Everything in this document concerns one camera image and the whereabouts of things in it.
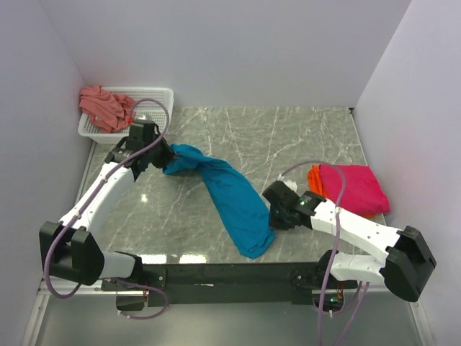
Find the blue t shirt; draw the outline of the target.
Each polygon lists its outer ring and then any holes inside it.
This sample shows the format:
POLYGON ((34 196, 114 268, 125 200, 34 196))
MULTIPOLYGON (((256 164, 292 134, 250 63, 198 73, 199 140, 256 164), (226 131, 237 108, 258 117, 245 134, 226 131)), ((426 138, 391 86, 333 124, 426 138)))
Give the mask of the blue t shirt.
POLYGON ((262 256, 275 235, 269 227, 269 209, 252 184, 228 162, 206 156, 194 146, 172 144, 171 148, 176 158, 163 173, 198 172, 239 253, 250 259, 262 256))

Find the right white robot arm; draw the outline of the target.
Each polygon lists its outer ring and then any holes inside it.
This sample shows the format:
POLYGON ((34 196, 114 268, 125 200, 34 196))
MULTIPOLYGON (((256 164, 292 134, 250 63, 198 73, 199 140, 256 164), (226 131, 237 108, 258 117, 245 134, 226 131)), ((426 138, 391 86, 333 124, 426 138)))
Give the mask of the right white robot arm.
POLYGON ((316 279, 323 287, 355 280, 384 285, 404 301, 417 302, 437 266, 423 234, 412 226, 397 229, 375 223, 336 207, 333 201, 314 192, 298 195, 283 181, 273 182, 263 196, 270 204, 272 228, 304 226, 339 235, 363 250, 363 254, 337 252, 333 259, 323 256, 316 270, 316 279))

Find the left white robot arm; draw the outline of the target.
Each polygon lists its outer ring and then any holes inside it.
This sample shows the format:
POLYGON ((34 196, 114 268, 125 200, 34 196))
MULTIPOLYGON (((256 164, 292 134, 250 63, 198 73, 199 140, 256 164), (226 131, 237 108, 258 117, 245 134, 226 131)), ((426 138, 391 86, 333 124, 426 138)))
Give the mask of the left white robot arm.
POLYGON ((80 201, 58 222, 47 221, 40 228, 45 277, 79 285, 118 278, 129 290, 139 288, 144 280, 142 259, 124 252, 103 252, 96 235, 119 199, 148 166, 163 169, 175 156, 157 124, 134 121, 128 135, 107 154, 99 176, 80 201))

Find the white plastic basket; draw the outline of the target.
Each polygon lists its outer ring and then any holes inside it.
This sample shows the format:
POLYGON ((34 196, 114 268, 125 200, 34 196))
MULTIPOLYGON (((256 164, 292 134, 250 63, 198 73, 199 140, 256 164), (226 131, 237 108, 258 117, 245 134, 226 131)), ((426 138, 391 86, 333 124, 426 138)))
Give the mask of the white plastic basket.
MULTIPOLYGON (((125 94, 133 98, 136 102, 140 99, 153 98, 161 102, 168 110, 170 117, 172 117, 172 110, 174 104, 174 93, 170 88, 155 88, 155 87, 110 87, 103 86, 103 89, 114 94, 125 94)), ((142 102, 135 110, 136 113, 148 113, 160 128, 164 130, 166 126, 166 116, 163 109, 153 102, 142 102)), ((96 126, 92 125, 86 113, 82 112, 79 121, 78 133, 82 137, 92 139, 100 144, 116 144, 122 137, 128 134, 129 128, 115 132, 103 133, 96 126)))

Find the salmon crumpled t shirt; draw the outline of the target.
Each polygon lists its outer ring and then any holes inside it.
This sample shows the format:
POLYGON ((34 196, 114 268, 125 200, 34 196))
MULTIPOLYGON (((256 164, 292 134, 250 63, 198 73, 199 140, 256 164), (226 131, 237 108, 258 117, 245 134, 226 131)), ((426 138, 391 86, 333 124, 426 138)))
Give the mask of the salmon crumpled t shirt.
POLYGON ((94 85, 81 88, 79 96, 82 112, 103 133, 124 130, 134 120, 136 101, 125 94, 114 94, 94 85))

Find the black base beam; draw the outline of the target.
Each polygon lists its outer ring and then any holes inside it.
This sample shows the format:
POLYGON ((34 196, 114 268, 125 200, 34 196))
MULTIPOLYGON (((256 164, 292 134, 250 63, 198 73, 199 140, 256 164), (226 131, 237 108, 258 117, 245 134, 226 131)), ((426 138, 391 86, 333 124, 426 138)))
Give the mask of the black base beam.
POLYGON ((273 303, 311 305, 321 289, 326 264, 152 264, 141 285, 164 292, 171 304, 273 303))

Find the aluminium rail frame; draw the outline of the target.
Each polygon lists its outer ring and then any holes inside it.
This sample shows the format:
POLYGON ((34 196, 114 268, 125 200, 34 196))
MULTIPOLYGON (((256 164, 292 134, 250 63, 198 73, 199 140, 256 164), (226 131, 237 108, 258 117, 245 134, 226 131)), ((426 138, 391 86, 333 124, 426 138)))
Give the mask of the aluminium rail frame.
POLYGON ((93 285, 79 285, 67 281, 53 281, 50 285, 43 282, 41 290, 58 296, 72 296, 78 293, 122 293, 130 291, 155 291, 159 290, 173 298, 177 303, 194 303, 205 301, 224 301, 225 295, 230 300, 244 301, 283 301, 295 293, 319 294, 321 284, 307 280, 304 276, 295 276, 289 280, 270 281, 264 279, 258 283, 188 283, 175 282, 164 277, 162 280, 143 281, 131 283, 124 279, 103 279, 93 285))

